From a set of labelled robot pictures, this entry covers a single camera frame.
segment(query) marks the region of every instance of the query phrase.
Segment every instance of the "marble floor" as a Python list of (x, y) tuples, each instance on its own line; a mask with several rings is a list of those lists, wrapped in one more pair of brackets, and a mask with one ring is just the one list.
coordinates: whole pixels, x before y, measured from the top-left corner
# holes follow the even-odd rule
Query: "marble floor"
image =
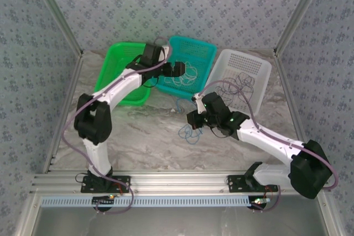
[[(252, 55), (269, 61), (272, 72), (257, 121), (280, 134), (296, 139), (296, 133), (271, 53)], [(105, 58), (105, 53), (85, 51), (83, 65), (70, 106), (71, 116), (82, 93), (92, 93)], [(153, 88), (144, 106), (117, 106), (112, 113), (113, 130), (108, 139), (108, 154), (117, 170), (246, 170), (255, 161), (280, 163), (261, 149), (232, 138), (219, 139), (208, 128), (203, 129), (195, 145), (178, 136), (186, 124), (186, 114), (195, 107)], [(69, 142), (85, 151), (74, 126), (65, 133)], [(85, 169), (87, 162), (63, 142), (52, 161), (51, 169)]]

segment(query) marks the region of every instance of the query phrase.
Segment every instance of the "white robotic arm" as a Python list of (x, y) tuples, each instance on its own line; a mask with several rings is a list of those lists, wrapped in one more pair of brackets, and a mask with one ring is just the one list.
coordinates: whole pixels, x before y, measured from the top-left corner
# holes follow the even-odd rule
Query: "white robotic arm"
[(79, 109), (90, 99), (102, 95), (91, 106), (87, 107), (75, 118), (74, 127), (83, 139), (87, 154), (92, 161), (89, 172), (99, 177), (94, 167), (103, 175), (109, 174), (112, 166), (108, 159), (107, 138), (111, 133), (111, 112), (133, 90), (140, 87), (148, 79), (158, 76), (180, 76), (184, 74), (183, 63), (176, 62), (175, 67), (165, 62), (161, 67), (151, 71), (153, 66), (166, 61), (168, 46), (147, 44), (140, 61), (128, 64), (123, 72), (110, 84), (92, 95), (83, 94), (79, 98)]
[(303, 152), (307, 149), (328, 162), (322, 147), (315, 141), (303, 143), (271, 131), (241, 112), (231, 112), (215, 92), (196, 94), (197, 110), (187, 114), (193, 129), (208, 126), (223, 135), (250, 143), (279, 159), (284, 165), (255, 163), (246, 172), (249, 183), (256, 185), (293, 186), (301, 195), (315, 198), (332, 172), (317, 158)]

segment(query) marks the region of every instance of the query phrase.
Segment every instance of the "wall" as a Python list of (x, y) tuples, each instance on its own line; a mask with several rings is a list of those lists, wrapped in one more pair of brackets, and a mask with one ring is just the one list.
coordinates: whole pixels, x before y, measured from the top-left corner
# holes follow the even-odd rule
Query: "wall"
[(354, 235), (354, 0), (313, 0), (282, 55), (306, 135), (339, 172), (334, 190)]
[(273, 48), (299, 0), (56, 0), (81, 48), (174, 34)]
[(0, 0), (0, 235), (43, 169), (75, 62), (42, 0)]

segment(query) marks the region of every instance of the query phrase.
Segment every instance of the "purple cable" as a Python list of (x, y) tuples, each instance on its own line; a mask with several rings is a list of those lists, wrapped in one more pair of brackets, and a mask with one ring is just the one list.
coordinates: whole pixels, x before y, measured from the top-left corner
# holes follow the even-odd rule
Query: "purple cable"
[(273, 140), (275, 140), (275, 141), (281, 142), (281, 143), (283, 143), (283, 144), (285, 144), (285, 145), (289, 145), (290, 148), (299, 149), (299, 150), (301, 150), (301, 151), (303, 151), (303, 152), (305, 152), (305, 153), (307, 153), (307, 154), (309, 154), (309, 155), (315, 157), (316, 159), (318, 159), (319, 161), (321, 161), (324, 165), (326, 165), (326, 166), (328, 167), (328, 169), (330, 169), (330, 171), (333, 173), (333, 176), (334, 176), (334, 184), (331, 185), (331, 186), (328, 186), (328, 187), (323, 187), (322, 189), (324, 189), (324, 190), (331, 190), (331, 189), (337, 187), (338, 181), (339, 181), (338, 173), (337, 173), (337, 171), (333, 168), (333, 166), (332, 166), (331, 164), (329, 164), (328, 161), (326, 161), (324, 158), (318, 156), (316, 153), (312, 152), (311, 150), (308, 150), (308, 149), (306, 149), (306, 148), (304, 148), (304, 147), (302, 147), (302, 146), (294, 145), (294, 144), (292, 144), (292, 143), (290, 143), (290, 142), (288, 142), (288, 141), (285, 141), (285, 140), (283, 140), (283, 139), (279, 139), (279, 138), (277, 138), (277, 137), (275, 137), (275, 136), (269, 134), (268, 132), (264, 131), (262, 128), (259, 128), (259, 125), (258, 125), (258, 123), (257, 123), (257, 121), (256, 121), (256, 118), (254, 117), (251, 104), (249, 103), (247, 97), (244, 95), (243, 91), (240, 90), (240, 88), (237, 87), (235, 84), (231, 83), (230, 81), (217, 80), (217, 81), (214, 81), (214, 82), (208, 84), (207, 86), (205, 86), (205, 88), (203, 88), (203, 90), (199, 93), (199, 96), (202, 95), (202, 93), (203, 93), (206, 89), (208, 89), (209, 87), (211, 87), (212, 85), (214, 85), (214, 84), (216, 84), (216, 83), (227, 83), (227, 84), (229, 84), (229, 85), (231, 85), (231, 86), (233, 86), (234, 88), (237, 89), (237, 91), (242, 95), (242, 97), (244, 98), (244, 100), (245, 100), (246, 103), (247, 103), (247, 106), (248, 106), (248, 108), (249, 108), (249, 113), (251, 114), (251, 119), (252, 119), (252, 121), (253, 121), (254, 126), (255, 126), (260, 132), (262, 132), (264, 135), (266, 135), (267, 137), (269, 137), (269, 138), (271, 138), (271, 139), (273, 139)]
[(75, 114), (73, 116), (71, 116), (68, 121), (66, 122), (66, 124), (64, 125), (64, 128), (63, 128), (63, 132), (61, 134), (61, 138), (63, 139), (63, 142), (70, 148), (72, 148), (74, 151), (76, 151), (77, 153), (81, 154), (86, 160), (87, 162), (92, 166), (92, 168), (97, 172), (98, 175), (100, 175), (102, 178), (108, 180), (108, 181), (111, 181), (111, 182), (115, 182), (115, 183), (118, 183), (120, 185), (123, 185), (124, 187), (126, 187), (128, 189), (128, 191), (130, 192), (130, 194), (132, 195), (132, 199), (129, 203), (129, 205), (123, 209), (123, 210), (120, 210), (120, 211), (109, 211), (109, 212), (101, 212), (98, 210), (98, 205), (96, 205), (96, 211), (98, 213), (104, 213), (104, 214), (121, 214), (121, 213), (124, 213), (124, 212), (127, 212), (131, 207), (132, 207), (132, 204), (134, 202), (134, 193), (133, 193), (133, 190), (128, 186), (126, 185), (126, 183), (124, 182), (121, 182), (121, 181), (118, 181), (116, 179), (113, 179), (113, 178), (110, 178), (110, 177), (107, 177), (105, 175), (103, 175), (102, 173), (100, 173), (97, 168), (93, 165), (90, 157), (84, 153), (83, 151), (81, 151), (80, 149), (74, 147), (73, 145), (71, 145), (65, 138), (64, 136), (64, 133), (65, 131), (67, 130), (67, 128), (69, 127), (69, 125), (71, 124), (71, 122), (75, 119), (75, 117), (82, 112), (82, 110), (84, 110), (87, 106), (91, 105), (95, 100), (99, 99), (104, 93), (108, 93), (109, 90), (111, 90), (114, 86), (116, 86), (117, 84), (119, 84), (123, 79), (125, 79), (126, 77), (129, 77), (131, 75), (134, 75), (134, 74), (138, 74), (138, 73), (144, 73), (144, 72), (147, 72), (147, 71), (150, 71), (150, 70), (154, 70), (154, 69), (157, 69), (158, 67), (162, 66), (164, 63), (166, 63), (166, 61), (168, 60), (168, 58), (170, 58), (171, 54), (172, 54), (172, 46), (170, 45), (170, 42), (166, 39), (166, 38), (163, 38), (163, 37), (157, 37), (155, 40), (154, 40), (154, 43), (159, 40), (159, 39), (163, 39), (163, 40), (166, 40), (167, 41), (167, 44), (168, 44), (168, 47), (169, 47), (169, 52), (168, 54), (165, 56), (165, 59), (157, 64), (156, 66), (153, 66), (153, 67), (150, 67), (148, 69), (142, 69), (142, 70), (138, 70), (138, 71), (133, 71), (133, 72), (130, 72), (128, 74), (126, 74), (125, 76), (119, 78), (117, 81), (115, 81), (113, 84), (111, 84), (106, 90), (104, 90), (103, 92), (101, 92), (99, 95), (95, 96), (94, 98), (92, 98), (91, 100), (89, 100), (87, 103), (85, 103), (81, 108), (79, 108)]
[(280, 203), (280, 196), (281, 195), (282, 195), (282, 191), (280, 190), (280, 186), (278, 185), (278, 197), (277, 197), (277, 200), (274, 203), (274, 205), (272, 205), (270, 208), (267, 208), (267, 209), (263, 209), (262, 207), (258, 206), (257, 204), (252, 204), (252, 203), (251, 203), (251, 206), (252, 207), (257, 207), (259, 209), (259, 210), (254, 209), (254, 211), (257, 211), (257, 212), (269, 212), (269, 211), (275, 209), (277, 207), (277, 205)]

